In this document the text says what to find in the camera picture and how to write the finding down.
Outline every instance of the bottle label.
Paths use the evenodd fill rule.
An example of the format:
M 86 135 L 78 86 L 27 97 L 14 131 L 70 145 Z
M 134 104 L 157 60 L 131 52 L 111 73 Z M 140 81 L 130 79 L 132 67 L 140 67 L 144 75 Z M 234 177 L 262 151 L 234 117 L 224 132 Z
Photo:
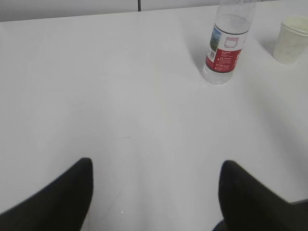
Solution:
M 214 25 L 210 47 L 205 59 L 206 65 L 216 72 L 233 71 L 242 51 L 247 32 L 231 34 Z

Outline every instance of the plastic water bottle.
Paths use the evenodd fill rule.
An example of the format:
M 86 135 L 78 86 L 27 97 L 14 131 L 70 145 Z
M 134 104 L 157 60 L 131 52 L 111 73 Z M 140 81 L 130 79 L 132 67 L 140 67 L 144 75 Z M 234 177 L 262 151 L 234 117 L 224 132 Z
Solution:
M 224 84 L 231 78 L 255 15 L 256 1 L 220 1 L 203 68 L 207 81 Z

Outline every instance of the water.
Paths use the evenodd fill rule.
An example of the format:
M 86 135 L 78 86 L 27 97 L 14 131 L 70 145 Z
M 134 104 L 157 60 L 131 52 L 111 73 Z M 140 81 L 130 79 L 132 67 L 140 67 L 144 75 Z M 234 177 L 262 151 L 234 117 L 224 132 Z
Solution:
M 230 34 L 242 34 L 248 32 L 251 22 L 245 18 L 234 15 L 234 14 L 225 14 L 221 15 L 216 19 L 216 26 L 227 33 Z M 224 84 L 229 81 L 232 77 L 234 71 L 227 73 L 219 73 L 212 71 L 206 64 L 203 67 L 203 74 L 207 81 L 214 84 Z

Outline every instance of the white table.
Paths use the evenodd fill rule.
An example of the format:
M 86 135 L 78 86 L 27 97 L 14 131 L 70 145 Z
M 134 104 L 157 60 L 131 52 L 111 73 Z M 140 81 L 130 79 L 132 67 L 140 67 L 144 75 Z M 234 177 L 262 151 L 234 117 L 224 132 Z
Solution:
M 1 23 L 0 211 L 82 156 L 95 174 L 85 230 L 211 230 L 226 159 L 307 198 L 308 53 L 273 59 L 287 12 L 262 2 L 233 78 L 208 84 L 216 9 Z

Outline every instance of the white cup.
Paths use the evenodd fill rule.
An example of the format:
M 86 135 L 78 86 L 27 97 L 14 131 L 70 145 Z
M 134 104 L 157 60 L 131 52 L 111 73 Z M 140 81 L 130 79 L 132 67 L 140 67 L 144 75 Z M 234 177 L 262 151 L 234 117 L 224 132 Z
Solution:
M 289 16 L 281 23 L 273 57 L 282 64 L 293 64 L 308 46 L 308 17 Z

